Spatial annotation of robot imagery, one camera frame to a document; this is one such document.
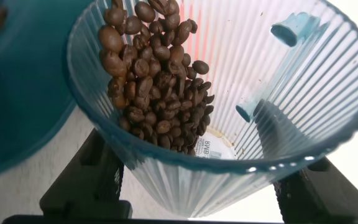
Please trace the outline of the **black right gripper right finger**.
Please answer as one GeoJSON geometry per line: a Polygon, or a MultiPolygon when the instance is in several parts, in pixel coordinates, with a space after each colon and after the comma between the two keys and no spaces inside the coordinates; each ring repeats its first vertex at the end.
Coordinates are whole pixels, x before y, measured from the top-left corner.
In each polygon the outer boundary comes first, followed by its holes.
{"type": "Polygon", "coordinates": [[[358,224],[358,189],[325,157],[273,186],[285,223],[358,224]]]}

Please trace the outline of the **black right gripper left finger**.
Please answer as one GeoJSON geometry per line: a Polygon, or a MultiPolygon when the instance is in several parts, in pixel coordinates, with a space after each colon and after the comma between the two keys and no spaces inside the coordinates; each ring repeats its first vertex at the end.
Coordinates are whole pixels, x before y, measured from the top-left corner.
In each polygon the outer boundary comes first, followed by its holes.
{"type": "Polygon", "coordinates": [[[78,152],[40,199],[50,218],[130,218],[132,206],[120,199],[124,164],[92,130],[78,152]]]}

